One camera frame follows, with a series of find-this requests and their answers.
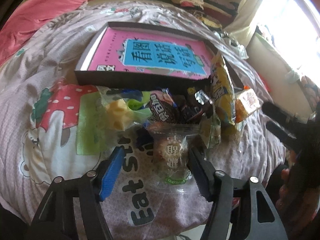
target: person's hand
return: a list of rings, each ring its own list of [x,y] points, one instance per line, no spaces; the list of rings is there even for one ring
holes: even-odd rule
[[[295,162],[295,153],[290,152],[290,157]],[[284,169],[281,172],[281,178],[284,180],[284,185],[280,188],[280,199],[276,202],[276,208],[278,211],[284,207],[286,196],[290,194],[290,188],[287,187],[289,180],[289,169]],[[314,218],[316,215],[316,208],[319,200],[319,188],[308,188],[303,194],[301,204],[293,207],[294,215],[290,217],[290,221],[282,221],[288,238],[292,239],[297,236]]]

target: pile of clothes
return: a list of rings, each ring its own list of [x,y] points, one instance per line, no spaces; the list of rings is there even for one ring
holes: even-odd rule
[[[171,0],[196,16],[210,29],[221,29],[230,24],[237,14],[239,4],[225,0]]]

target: pink blanket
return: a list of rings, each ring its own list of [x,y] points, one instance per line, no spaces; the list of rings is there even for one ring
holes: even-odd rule
[[[76,10],[88,0],[27,0],[0,30],[0,66],[53,18]]]

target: bedsheet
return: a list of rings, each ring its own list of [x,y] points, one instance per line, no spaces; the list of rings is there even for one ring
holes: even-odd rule
[[[76,155],[79,96],[95,87],[75,85],[73,70],[108,21],[164,25],[204,36],[223,52],[245,85],[261,100],[271,100],[252,67],[181,9],[152,1],[118,1],[83,6],[53,19],[0,69],[0,193],[28,223],[55,176],[79,177],[103,159],[103,154]],[[255,112],[239,146],[223,142],[214,148],[210,161],[215,168],[234,178],[256,176],[266,182],[285,157],[283,145],[265,129],[268,120]],[[150,189],[146,181],[152,147],[136,149],[129,137],[124,134],[118,141],[127,151],[126,162],[111,196],[101,203],[114,239],[159,239],[204,223],[211,204],[196,184],[188,194]],[[83,232],[76,200],[75,210]]]

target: sunlight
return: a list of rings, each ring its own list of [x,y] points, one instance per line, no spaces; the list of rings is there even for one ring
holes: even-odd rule
[[[263,0],[256,17],[274,36],[281,57],[320,85],[318,35],[294,0]]]

